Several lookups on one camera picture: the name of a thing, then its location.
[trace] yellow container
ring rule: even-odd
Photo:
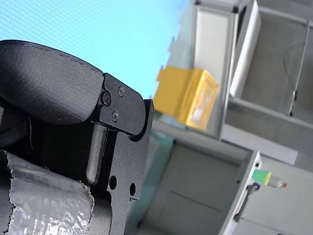
[[[219,88],[214,78],[205,70],[167,66],[157,80],[155,109],[187,126],[205,130]]]

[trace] silver duct tape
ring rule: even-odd
[[[6,235],[84,235],[94,199],[84,184],[6,153],[15,206]]]

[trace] blue wall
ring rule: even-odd
[[[0,40],[54,47],[153,96],[188,0],[0,0]]]

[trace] hole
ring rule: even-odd
[[[134,183],[131,184],[131,186],[129,187],[129,193],[131,194],[131,196],[134,196],[136,193],[136,185]]]
[[[116,179],[116,177],[113,175],[113,176],[111,176],[111,178],[110,178],[110,183],[109,183],[110,189],[114,190],[114,189],[116,188],[116,185],[117,185],[117,179]]]

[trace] black rubber pad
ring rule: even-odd
[[[0,96],[51,124],[76,124],[90,117],[103,83],[96,67],[42,45],[0,41]]]

